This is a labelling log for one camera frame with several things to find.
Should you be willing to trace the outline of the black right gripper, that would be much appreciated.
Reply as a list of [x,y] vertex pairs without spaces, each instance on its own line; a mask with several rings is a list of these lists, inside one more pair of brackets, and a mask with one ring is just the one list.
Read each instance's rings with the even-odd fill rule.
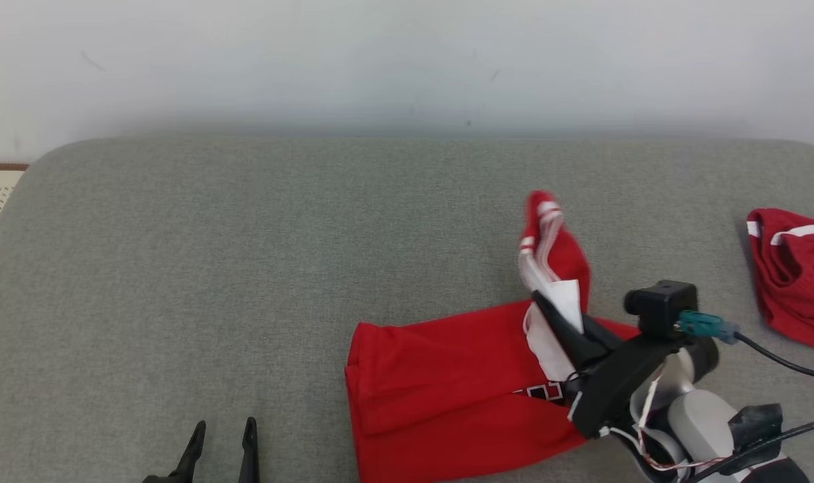
[[640,334],[624,342],[590,315],[582,316],[582,331],[577,330],[538,290],[531,298],[575,370],[587,373],[569,413],[583,437],[598,438],[604,426],[629,415],[630,404],[640,403],[651,382],[659,409],[689,391],[688,336]]

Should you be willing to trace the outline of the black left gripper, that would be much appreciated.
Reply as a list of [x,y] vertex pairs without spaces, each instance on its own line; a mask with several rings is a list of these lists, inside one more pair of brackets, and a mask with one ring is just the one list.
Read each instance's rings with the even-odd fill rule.
[[[169,475],[147,475],[142,483],[176,483],[193,482],[195,467],[201,454],[205,442],[205,421],[201,420],[195,425],[194,431],[189,438],[188,445],[181,455],[179,464]],[[260,460],[258,453],[258,429],[255,418],[247,418],[244,434],[242,438],[243,461],[241,463],[238,482],[239,483],[259,483],[260,482]]]

